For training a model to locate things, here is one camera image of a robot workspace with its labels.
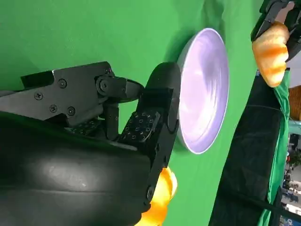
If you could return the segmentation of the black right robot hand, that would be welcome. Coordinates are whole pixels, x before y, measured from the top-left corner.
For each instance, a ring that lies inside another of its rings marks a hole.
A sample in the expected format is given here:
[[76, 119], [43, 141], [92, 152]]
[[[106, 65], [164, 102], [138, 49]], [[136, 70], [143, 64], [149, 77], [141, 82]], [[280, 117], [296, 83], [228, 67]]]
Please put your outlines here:
[[178, 65], [160, 63], [145, 86], [107, 62], [21, 80], [0, 93], [1, 225], [162, 225], [176, 191]]

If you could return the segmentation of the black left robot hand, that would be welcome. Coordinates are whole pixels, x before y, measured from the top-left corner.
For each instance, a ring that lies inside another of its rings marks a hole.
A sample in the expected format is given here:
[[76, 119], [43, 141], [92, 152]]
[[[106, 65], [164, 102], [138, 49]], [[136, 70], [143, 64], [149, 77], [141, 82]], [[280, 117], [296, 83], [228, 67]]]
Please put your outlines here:
[[[255, 41], [260, 35], [268, 30], [275, 22], [280, 10], [286, 8], [288, 0], [264, 0], [255, 27], [251, 32], [251, 41]], [[301, 0], [294, 0], [294, 7], [291, 9], [286, 18], [284, 25], [289, 30], [289, 39], [286, 43], [288, 49], [287, 62], [294, 58], [301, 50]]]

